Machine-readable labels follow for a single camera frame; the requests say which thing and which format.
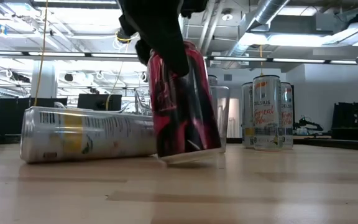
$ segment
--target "can lid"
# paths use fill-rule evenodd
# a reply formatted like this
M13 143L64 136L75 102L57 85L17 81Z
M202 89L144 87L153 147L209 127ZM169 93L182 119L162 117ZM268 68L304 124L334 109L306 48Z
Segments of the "can lid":
M280 78L278 75L262 75L262 76L255 77L254 80L257 79L257 78L263 78L263 77L277 77L277 78Z

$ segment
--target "wooden tabletop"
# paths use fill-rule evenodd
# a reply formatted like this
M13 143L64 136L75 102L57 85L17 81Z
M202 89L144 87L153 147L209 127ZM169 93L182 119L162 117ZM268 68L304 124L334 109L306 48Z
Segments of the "wooden tabletop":
M358 151L228 145L209 161L27 165L0 146L0 224L358 224Z

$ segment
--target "computer monitor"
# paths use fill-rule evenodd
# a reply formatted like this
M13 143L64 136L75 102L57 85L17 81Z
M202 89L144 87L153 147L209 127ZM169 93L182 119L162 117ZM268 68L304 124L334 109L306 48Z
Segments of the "computer monitor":
M106 110L108 94L80 94L78 97L78 108L96 111ZM111 95L109 100L109 111L121 110L122 95Z

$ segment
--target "red can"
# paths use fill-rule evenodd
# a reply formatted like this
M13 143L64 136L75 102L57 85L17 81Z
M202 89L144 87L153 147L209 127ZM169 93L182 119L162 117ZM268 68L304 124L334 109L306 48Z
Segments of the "red can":
M168 164L211 157L221 147L202 54L184 43L190 72L179 76L152 53L148 70L159 158Z

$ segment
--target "white wall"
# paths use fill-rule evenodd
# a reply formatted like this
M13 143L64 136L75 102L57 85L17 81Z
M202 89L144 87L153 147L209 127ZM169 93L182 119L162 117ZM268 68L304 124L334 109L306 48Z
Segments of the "white wall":
M282 73L280 69L277 68L267 68L263 69L264 75L278 75L282 82L287 82L286 73ZM225 82L223 81L224 74L231 74L232 81ZM227 129L227 136L229 138L241 138L241 109L242 109L242 93L241 86L244 83L252 82L253 79L260 75L260 69L254 69L250 71L249 69L229 69L223 70L221 68L208 68L208 75L216 75L218 78L218 85L228 86L231 91L231 100L229 106L229 118L234 118L229 123Z
M358 68L354 65L300 65L287 73L294 85L295 120L301 116L331 129L334 104L358 102Z

